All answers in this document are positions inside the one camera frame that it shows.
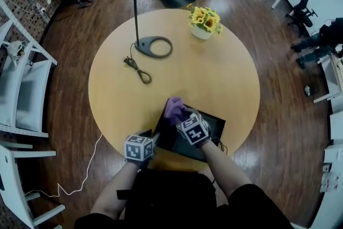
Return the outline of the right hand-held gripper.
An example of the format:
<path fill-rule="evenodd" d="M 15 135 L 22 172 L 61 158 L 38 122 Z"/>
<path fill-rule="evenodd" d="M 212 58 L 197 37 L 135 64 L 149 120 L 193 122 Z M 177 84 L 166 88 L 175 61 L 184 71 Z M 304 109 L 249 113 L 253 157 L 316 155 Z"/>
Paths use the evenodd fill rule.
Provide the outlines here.
<path fill-rule="evenodd" d="M 209 123 L 199 111 L 185 111 L 186 119 L 177 119 L 176 129 L 190 144 L 201 147 L 201 143 L 212 139 L 212 130 Z"/>

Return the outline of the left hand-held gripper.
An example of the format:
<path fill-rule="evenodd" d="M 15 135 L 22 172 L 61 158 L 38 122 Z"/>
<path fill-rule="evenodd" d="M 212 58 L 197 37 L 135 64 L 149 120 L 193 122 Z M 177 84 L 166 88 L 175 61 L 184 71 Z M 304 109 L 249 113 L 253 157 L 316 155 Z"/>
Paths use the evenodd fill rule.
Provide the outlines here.
<path fill-rule="evenodd" d="M 160 133 L 154 134 L 152 129 L 142 130 L 128 136 L 124 141 L 125 159 L 127 161 L 143 162 L 153 158 L 159 137 Z"/>

